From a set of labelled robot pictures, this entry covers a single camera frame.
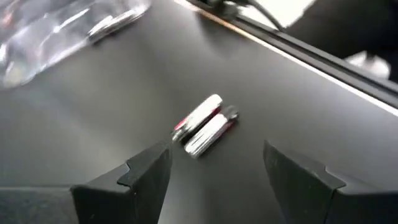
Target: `dark gray table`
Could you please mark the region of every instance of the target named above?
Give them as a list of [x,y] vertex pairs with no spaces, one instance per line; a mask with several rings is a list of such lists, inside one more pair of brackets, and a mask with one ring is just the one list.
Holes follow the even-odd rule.
[[396,116],[173,1],[0,93],[0,184],[94,179],[167,136],[212,93],[241,120],[197,161],[174,152],[159,223],[283,223],[265,139],[398,188]]

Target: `clear plastic wrap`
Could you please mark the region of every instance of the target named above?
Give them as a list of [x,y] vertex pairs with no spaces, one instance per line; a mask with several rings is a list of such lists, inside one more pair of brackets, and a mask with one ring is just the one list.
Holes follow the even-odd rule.
[[0,0],[0,89],[140,17],[149,0]]

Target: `silver battery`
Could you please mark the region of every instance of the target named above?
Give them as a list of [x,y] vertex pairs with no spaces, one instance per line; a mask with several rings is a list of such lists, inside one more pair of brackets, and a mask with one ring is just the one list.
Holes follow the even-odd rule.
[[223,99],[217,94],[209,96],[209,98],[174,127],[172,140],[181,141],[188,135],[193,134],[195,130],[219,112],[222,102]]
[[234,106],[223,109],[186,143],[185,151],[193,158],[199,157],[237,118],[238,110]]

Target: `plastic bag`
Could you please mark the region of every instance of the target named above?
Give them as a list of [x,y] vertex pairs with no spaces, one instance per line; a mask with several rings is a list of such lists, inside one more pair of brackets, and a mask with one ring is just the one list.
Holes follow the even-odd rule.
[[0,89],[140,17],[149,0],[0,0]]

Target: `black cable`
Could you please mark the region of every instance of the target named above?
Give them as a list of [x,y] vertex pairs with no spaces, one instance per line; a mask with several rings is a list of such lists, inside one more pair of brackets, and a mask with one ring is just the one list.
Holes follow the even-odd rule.
[[256,0],[248,0],[248,3],[255,7],[258,11],[260,11],[263,15],[269,19],[276,28],[283,32],[285,31],[285,28],[279,23],[279,21],[267,10],[265,9],[260,3],[258,3]]

